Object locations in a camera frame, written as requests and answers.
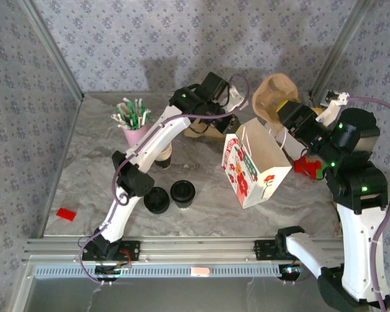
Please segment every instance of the white paper box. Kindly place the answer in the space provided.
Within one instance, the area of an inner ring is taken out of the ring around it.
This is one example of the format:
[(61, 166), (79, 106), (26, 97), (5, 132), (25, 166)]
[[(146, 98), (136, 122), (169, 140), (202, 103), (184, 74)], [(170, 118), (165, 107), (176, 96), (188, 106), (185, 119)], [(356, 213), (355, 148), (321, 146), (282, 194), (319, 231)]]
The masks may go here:
[(243, 209), (268, 200), (292, 168), (257, 118), (226, 136), (222, 167)]

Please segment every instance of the wall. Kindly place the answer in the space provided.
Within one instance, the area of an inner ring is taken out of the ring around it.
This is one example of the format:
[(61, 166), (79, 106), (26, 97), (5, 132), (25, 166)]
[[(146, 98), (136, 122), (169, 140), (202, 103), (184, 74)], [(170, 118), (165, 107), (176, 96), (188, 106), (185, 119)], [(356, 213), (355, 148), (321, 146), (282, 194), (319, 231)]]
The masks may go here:
[(18, 2), (0, 1), (0, 311), (39, 225), (76, 106)]
[(353, 0), (35, 0), (81, 89), (175, 90), (208, 71), (310, 88)]
[[(378, 1), (367, 14), (331, 78), (331, 87), (390, 103), (390, 0)], [(390, 182), (390, 110), (368, 103), (352, 106), (368, 109), (377, 117), (382, 134), (372, 159)], [(390, 223), (383, 237), (390, 285)]]

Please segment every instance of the gray marble surface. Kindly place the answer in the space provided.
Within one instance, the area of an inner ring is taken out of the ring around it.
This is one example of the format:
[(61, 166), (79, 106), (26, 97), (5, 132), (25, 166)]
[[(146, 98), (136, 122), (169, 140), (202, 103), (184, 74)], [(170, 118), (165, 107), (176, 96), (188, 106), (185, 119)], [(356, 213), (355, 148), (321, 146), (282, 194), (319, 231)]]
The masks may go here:
[[(111, 119), (115, 104), (122, 98), (143, 98), (160, 116), (170, 94), (86, 95), (58, 188), (51, 206), (45, 236), (89, 235), (105, 219), (112, 203), (111, 155), (125, 151), (127, 141)], [(249, 106), (240, 114), (246, 122), (253, 118)], [(187, 138), (180, 134), (173, 142), (172, 164), (167, 170), (155, 165), (149, 174), (155, 185), (167, 191), (180, 179), (196, 187), (196, 197), (187, 210), (174, 203), (164, 214), (151, 214), (140, 201), (125, 227), (125, 235), (175, 236), (273, 236), (279, 228), (302, 226), (310, 235), (333, 236), (338, 220), (332, 196), (324, 181), (311, 181), (293, 169), (265, 203), (241, 209), (221, 167), (223, 142)], [(77, 213), (73, 222), (56, 216), (60, 207)]]

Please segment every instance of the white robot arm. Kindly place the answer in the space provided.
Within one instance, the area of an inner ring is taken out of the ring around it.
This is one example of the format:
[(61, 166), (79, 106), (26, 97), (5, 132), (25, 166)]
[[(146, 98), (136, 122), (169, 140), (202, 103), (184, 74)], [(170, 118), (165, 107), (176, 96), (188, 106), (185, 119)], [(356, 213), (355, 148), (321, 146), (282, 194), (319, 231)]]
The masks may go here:
[(328, 107), (316, 118), (316, 121), (320, 122), (325, 127), (332, 124), (337, 118), (341, 106), (347, 105), (349, 97), (350, 94), (346, 92), (338, 93), (335, 91), (328, 91), (324, 98), (324, 103), (329, 102), (329, 104), (327, 104)]
[[(235, 76), (246, 81), (245, 97), (230, 85)], [(226, 88), (228, 97), (221, 105), (216, 101)], [(211, 72), (202, 84), (177, 90), (169, 106), (144, 137), (126, 153), (116, 151), (113, 154), (116, 168), (112, 182), (114, 201), (93, 240), (106, 259), (112, 258), (118, 251), (118, 242), (123, 237), (124, 227), (134, 206), (153, 187), (154, 180), (147, 172), (158, 154), (196, 118), (213, 124), (221, 133), (237, 130), (240, 123), (233, 113), (247, 103), (249, 89), (248, 81), (243, 75), (236, 74), (227, 83)]]
[[(146, 173), (149, 171), (150, 166), (155, 161), (156, 157), (160, 152), (169, 145), (169, 143), (178, 135), (181, 131), (185, 130), (190, 125), (190, 120), (187, 117), (177, 118), (168, 122), (167, 125), (163, 125), (164, 121), (173, 117), (181, 115), (182, 111), (179, 110), (175, 106), (167, 106), (164, 110), (162, 116), (156, 121), (156, 123), (151, 127), (148, 133), (140, 140), (136, 146), (129, 148), (126, 151), (126, 155), (134, 155), (134, 157), (130, 160), (130, 163), (133, 165), (137, 165), (138, 169)], [(141, 142), (144, 142), (154, 131), (158, 130), (149, 140), (148, 143), (142, 148), (141, 151), (136, 153), (136, 149)], [(120, 195), (124, 193), (124, 189), (122, 187), (116, 187), (116, 195), (120, 198)], [(126, 206), (121, 207), (120, 209), (116, 209), (116, 200), (113, 201), (110, 211), (104, 221), (104, 223), (99, 227), (100, 229), (108, 223), (108, 226), (104, 229), (101, 235), (109, 242), (115, 242), (123, 237), (124, 227), (127, 223), (127, 220), (130, 217), (133, 208), (136, 203), (142, 197), (133, 196), (129, 199), (129, 202)], [(114, 216), (112, 217), (111, 222), (109, 222), (109, 218), (112, 215), (113, 210)]]
[[(339, 94), (344, 104), (347, 97)], [(355, 108), (345, 109), (333, 130), (326, 128), (339, 112), (339, 105), (333, 106), (337, 109), (320, 119), (309, 107), (288, 101), (278, 107), (278, 115), (290, 134), (328, 165), (324, 177), (343, 225), (344, 263), (337, 263), (303, 231), (285, 234), (285, 251), (310, 269), (318, 279), (322, 297), (339, 311), (368, 311), (368, 306), (378, 306), (376, 293), (390, 307), (382, 236), (376, 242), (375, 255), (379, 291), (370, 268), (372, 238), (385, 217), (388, 202), (387, 180), (369, 161), (380, 130), (372, 113)]]

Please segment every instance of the brown paper bag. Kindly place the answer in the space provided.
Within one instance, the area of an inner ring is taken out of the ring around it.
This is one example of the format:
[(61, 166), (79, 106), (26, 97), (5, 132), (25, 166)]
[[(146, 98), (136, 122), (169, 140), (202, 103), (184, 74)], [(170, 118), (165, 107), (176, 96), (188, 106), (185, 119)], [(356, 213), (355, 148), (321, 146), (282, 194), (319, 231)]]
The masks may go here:
[(288, 99), (298, 101), (298, 88), (284, 73), (275, 73), (268, 76), (254, 92), (253, 110), (268, 122), (273, 131), (279, 133), (283, 125), (276, 108)]

